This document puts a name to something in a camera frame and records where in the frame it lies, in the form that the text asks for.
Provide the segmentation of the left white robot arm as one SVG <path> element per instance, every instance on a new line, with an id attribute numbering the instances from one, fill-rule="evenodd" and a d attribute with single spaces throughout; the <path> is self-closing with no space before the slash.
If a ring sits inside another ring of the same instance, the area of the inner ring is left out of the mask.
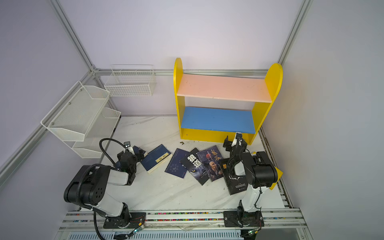
<path id="1" fill-rule="evenodd" d="M 115 167 L 102 164 L 82 166 L 64 192 L 65 202 L 93 210 L 103 217 L 126 215 L 129 212 L 127 204 L 109 195 L 107 187 L 130 186 L 136 177 L 137 163 L 146 154 L 134 146 L 117 155 Z"/>

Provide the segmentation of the black wolf cover book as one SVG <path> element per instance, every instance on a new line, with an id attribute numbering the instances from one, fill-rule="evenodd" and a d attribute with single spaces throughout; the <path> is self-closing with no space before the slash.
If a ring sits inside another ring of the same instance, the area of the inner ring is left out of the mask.
<path id="1" fill-rule="evenodd" d="M 199 184 L 203 186 L 209 180 L 209 176 L 202 162 L 198 158 L 198 152 L 199 150 L 194 148 L 192 151 L 186 153 L 180 160 L 180 163 L 199 182 Z"/>

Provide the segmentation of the thin navy patterned book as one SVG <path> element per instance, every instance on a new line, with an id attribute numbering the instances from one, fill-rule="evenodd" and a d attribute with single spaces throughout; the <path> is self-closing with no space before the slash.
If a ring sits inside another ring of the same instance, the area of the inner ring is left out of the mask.
<path id="1" fill-rule="evenodd" d="M 183 179 L 187 173 L 187 169 L 180 163 L 180 160 L 185 157 L 188 152 L 182 149 L 176 149 L 168 166 L 166 167 L 165 173 Z"/>

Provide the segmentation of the dark portrait cover book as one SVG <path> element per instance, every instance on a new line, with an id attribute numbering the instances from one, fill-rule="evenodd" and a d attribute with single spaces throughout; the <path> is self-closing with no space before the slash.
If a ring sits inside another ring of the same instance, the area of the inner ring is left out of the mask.
<path id="1" fill-rule="evenodd" d="M 197 153 L 197 156 L 212 182 L 223 177 L 220 167 L 220 160 L 223 159 L 223 156 L 217 146 L 200 151 Z"/>

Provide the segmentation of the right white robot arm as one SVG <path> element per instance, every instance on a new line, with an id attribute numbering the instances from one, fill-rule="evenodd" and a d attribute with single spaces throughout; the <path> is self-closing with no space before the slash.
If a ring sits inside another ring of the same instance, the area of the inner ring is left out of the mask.
<path id="1" fill-rule="evenodd" d="M 247 142 L 242 134 L 230 141 L 226 138 L 223 147 L 230 153 L 230 157 L 220 162 L 227 187 L 230 194 L 245 191 L 240 200 L 243 212 L 256 212 L 261 210 L 261 200 L 264 192 L 280 179 L 278 170 L 265 151 L 251 154 L 247 149 Z"/>

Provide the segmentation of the navy book yellow label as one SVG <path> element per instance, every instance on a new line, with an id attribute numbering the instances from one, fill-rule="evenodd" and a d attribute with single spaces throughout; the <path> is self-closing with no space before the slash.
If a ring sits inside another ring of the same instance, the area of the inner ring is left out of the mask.
<path id="1" fill-rule="evenodd" d="M 141 161 L 141 164 L 147 173 L 150 174 L 156 170 L 164 160 L 170 159 L 171 157 L 172 153 L 161 144 L 150 151 Z"/>

